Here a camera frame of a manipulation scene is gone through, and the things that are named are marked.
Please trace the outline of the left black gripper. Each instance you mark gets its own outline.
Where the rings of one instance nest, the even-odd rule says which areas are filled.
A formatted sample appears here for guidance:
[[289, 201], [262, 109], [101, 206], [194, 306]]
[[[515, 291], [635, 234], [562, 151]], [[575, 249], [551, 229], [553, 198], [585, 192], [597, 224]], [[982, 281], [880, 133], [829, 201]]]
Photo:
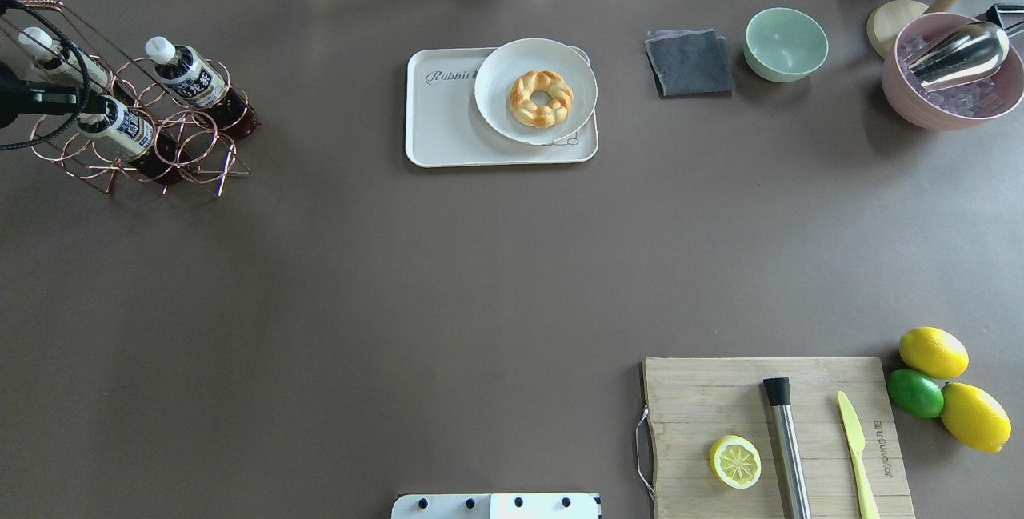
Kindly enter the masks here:
[[80, 110], [82, 93], [76, 86], [26, 81], [6, 63], [1, 64], [1, 128], [22, 114], [59, 115]]

